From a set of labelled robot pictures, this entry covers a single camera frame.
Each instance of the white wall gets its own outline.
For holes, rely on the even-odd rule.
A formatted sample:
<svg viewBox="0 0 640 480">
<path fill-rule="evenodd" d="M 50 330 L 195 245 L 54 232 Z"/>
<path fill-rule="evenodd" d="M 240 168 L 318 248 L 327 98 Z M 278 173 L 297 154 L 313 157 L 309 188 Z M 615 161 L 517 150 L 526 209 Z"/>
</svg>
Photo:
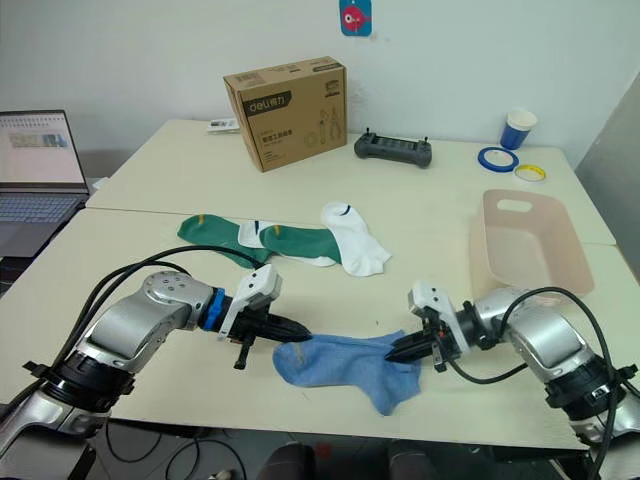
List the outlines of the white wall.
<svg viewBox="0 0 640 480">
<path fill-rule="evenodd" d="M 640 66 L 637 0 L 373 0 L 369 39 L 340 33 L 337 0 L 0 2 L 0 108 L 64 107 L 99 156 L 229 114 L 223 74 L 328 54 L 352 131 L 495 141 L 525 107 L 531 143 L 576 165 Z"/>
<path fill-rule="evenodd" d="M 640 278 L 640 76 L 576 171 Z"/>
</svg>

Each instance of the blue ring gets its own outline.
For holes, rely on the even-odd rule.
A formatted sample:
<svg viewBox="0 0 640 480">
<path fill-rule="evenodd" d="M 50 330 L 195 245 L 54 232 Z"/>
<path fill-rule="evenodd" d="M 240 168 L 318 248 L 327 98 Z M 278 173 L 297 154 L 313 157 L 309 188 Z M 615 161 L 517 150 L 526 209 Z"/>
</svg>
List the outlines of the blue ring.
<svg viewBox="0 0 640 480">
<path fill-rule="evenodd" d="M 224 300 L 224 288 L 218 288 L 216 291 L 216 298 L 213 299 L 209 312 L 207 313 L 207 320 L 204 322 L 202 329 L 205 332 L 210 332 L 216 323 L 216 320 L 222 312 L 222 301 Z"/>
<path fill-rule="evenodd" d="M 509 155 L 511 155 L 511 158 L 513 159 L 513 163 L 511 165 L 494 165 L 493 163 L 489 163 L 489 161 L 486 158 L 484 158 L 484 156 L 487 152 L 490 152 L 492 150 L 498 150 L 500 152 L 508 153 Z M 478 152 L 478 162 L 484 168 L 486 168 L 487 170 L 491 170 L 492 172 L 507 173 L 507 172 L 513 172 L 513 169 L 518 166 L 518 164 L 520 163 L 520 160 L 518 160 L 518 157 L 516 157 L 515 153 L 509 150 L 506 150 L 504 148 L 487 147 L 487 148 L 483 148 Z"/>
</svg>

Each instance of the green sock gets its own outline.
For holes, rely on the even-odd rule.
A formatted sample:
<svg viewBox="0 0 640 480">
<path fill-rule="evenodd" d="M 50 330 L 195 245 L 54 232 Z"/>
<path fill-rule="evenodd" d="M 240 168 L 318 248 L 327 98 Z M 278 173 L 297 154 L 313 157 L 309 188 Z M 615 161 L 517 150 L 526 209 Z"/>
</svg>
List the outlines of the green sock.
<svg viewBox="0 0 640 480">
<path fill-rule="evenodd" d="M 337 263 L 340 250 L 326 228 L 297 228 L 274 225 L 260 232 L 262 245 L 272 252 L 290 257 L 329 257 Z"/>
<path fill-rule="evenodd" d="M 259 262 L 266 261 L 271 255 L 269 250 L 244 247 L 238 243 L 239 228 L 235 223 L 215 215 L 195 215 L 182 222 L 178 236 L 195 245 L 232 248 Z M 231 253 L 222 253 L 222 255 L 230 258 L 241 267 L 253 268 L 249 260 Z"/>
</svg>

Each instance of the white table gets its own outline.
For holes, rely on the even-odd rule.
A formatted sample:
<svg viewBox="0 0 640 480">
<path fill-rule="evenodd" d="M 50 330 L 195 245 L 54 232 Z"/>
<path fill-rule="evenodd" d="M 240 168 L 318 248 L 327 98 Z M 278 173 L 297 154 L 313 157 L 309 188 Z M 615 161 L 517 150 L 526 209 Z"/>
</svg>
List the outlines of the white table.
<svg viewBox="0 0 640 480">
<path fill-rule="evenodd" d="M 0 300 L 0 401 L 31 380 L 24 362 L 50 362 L 93 285 L 107 272 L 159 250 L 184 244 L 175 235 L 186 218 L 176 214 L 87 209 L 47 247 Z M 383 275 L 348 276 L 339 266 L 315 268 L 283 258 L 273 264 L 284 279 L 272 311 L 317 333 L 365 337 L 418 328 L 406 294 L 421 277 L 448 290 L 460 306 L 470 299 L 467 236 L 462 230 L 416 224 L 374 230 L 395 256 Z M 617 365 L 637 360 L 640 288 L 616 247 L 586 245 L 596 288 L 585 297 L 599 318 Z M 213 253 L 172 260 L 194 277 L 230 294 L 247 274 Z M 144 273 L 117 291 L 135 291 Z M 576 308 L 563 307 L 587 341 L 595 337 Z M 218 427 L 322 432 L 483 444 L 584 448 L 562 411 L 550 409 L 543 386 L 525 371 L 493 386 L 476 386 L 425 361 L 422 392 L 380 416 L 354 387 L 303 389 L 282 380 L 272 365 L 274 342 L 259 339 L 245 371 L 233 369 L 239 346 L 202 331 L 174 332 L 137 377 L 132 395 L 115 406 L 119 418 Z M 520 363 L 508 345 L 476 351 L 461 364 L 478 376 Z"/>
<path fill-rule="evenodd" d="M 88 206 L 318 225 L 322 206 L 339 200 L 353 204 L 377 232 L 420 225 L 446 233 L 469 225 L 485 190 L 525 188 L 561 200 L 582 242 L 615 244 L 557 148 L 518 150 L 522 163 L 549 175 L 532 187 L 478 165 L 482 144 L 433 140 L 433 162 L 421 170 L 359 159 L 352 145 L 357 135 L 345 147 L 260 173 L 240 135 L 208 135 L 205 128 L 206 122 L 167 122 Z"/>
</svg>

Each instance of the floor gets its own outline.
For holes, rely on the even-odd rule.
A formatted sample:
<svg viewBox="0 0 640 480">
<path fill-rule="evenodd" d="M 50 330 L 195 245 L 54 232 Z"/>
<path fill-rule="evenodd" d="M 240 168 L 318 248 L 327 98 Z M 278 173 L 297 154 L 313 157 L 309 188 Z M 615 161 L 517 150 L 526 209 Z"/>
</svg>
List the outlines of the floor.
<svg viewBox="0 0 640 480">
<path fill-rule="evenodd" d="M 158 434 L 112 423 L 110 438 L 114 451 L 123 458 L 143 455 L 155 443 Z M 257 478 L 262 465 L 278 447 L 292 441 L 309 445 L 316 451 L 318 480 L 385 480 L 387 476 L 386 448 L 390 440 L 379 438 L 313 435 L 253 430 L 213 430 L 213 438 L 232 446 L 241 457 L 250 480 Z M 107 447 L 105 430 L 93 440 L 97 459 L 88 480 L 150 479 L 182 480 L 194 465 L 195 450 L 189 447 L 174 461 L 165 477 L 171 457 L 190 440 L 163 434 L 157 448 L 145 460 L 123 463 Z M 550 463 L 518 462 L 498 464 L 477 448 L 457 444 L 421 442 L 420 447 L 431 458 L 442 480 L 482 478 L 516 480 L 557 480 L 561 477 Z M 237 460 L 223 446 L 201 444 L 201 460 L 192 480 L 205 480 L 221 470 L 235 470 L 233 479 L 241 480 Z"/>
</svg>

